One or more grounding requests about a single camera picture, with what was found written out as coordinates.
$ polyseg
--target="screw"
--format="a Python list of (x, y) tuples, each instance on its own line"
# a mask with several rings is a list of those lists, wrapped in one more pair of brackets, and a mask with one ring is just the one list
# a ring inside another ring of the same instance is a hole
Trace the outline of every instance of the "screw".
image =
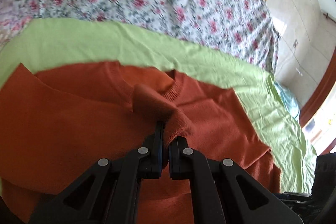
[(108, 160), (108, 159), (100, 159), (100, 160), (98, 161), (98, 165), (99, 165), (99, 166), (106, 166), (106, 165), (108, 165), (108, 163), (109, 163), (109, 160)]
[(191, 148), (184, 148), (183, 149), (183, 154), (191, 155), (192, 153), (194, 153), (194, 151)]
[(140, 147), (138, 149), (138, 153), (139, 154), (146, 154), (148, 152), (148, 148), (147, 147)]
[(223, 164), (225, 166), (232, 166), (233, 165), (233, 160), (232, 159), (224, 159)]

